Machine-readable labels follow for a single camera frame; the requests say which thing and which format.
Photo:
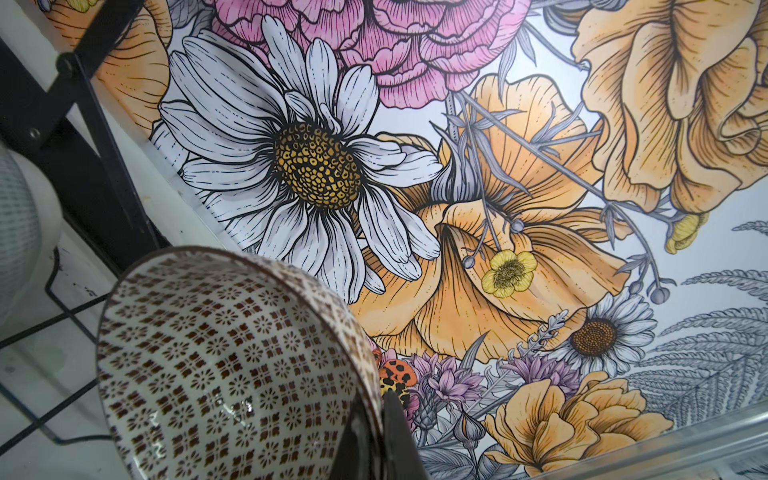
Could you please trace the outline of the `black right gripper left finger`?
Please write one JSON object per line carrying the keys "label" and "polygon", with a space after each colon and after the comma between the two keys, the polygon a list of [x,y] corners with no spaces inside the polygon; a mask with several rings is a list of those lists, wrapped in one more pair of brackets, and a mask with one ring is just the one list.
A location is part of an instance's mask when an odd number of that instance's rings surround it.
{"label": "black right gripper left finger", "polygon": [[378,467],[372,424],[363,400],[357,395],[351,404],[328,479],[373,480],[377,478]]}

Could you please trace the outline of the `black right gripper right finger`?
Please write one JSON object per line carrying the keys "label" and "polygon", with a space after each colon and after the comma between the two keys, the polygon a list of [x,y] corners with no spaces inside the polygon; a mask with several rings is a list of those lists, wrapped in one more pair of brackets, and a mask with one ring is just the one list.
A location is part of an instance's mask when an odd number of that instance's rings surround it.
{"label": "black right gripper right finger", "polygon": [[413,442],[405,410],[395,392],[387,392],[383,396],[383,440],[386,479],[428,479]]}

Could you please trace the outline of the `brown patterned ceramic bowl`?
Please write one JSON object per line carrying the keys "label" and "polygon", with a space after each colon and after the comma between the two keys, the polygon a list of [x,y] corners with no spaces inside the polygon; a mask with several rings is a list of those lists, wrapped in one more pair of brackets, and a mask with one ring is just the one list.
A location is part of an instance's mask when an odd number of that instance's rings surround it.
{"label": "brown patterned ceramic bowl", "polygon": [[205,247],[149,255],[99,322],[99,396],[134,479],[326,479],[353,415],[381,449],[377,365],[302,270]]}

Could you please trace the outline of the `mint green ceramic bowl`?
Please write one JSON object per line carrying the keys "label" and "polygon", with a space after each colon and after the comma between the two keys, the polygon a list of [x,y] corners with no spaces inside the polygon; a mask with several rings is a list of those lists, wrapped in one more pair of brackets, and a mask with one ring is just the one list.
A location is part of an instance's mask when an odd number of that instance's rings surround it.
{"label": "mint green ceramic bowl", "polygon": [[63,228],[57,193],[46,175],[1,145],[1,321],[41,281],[44,258]]}

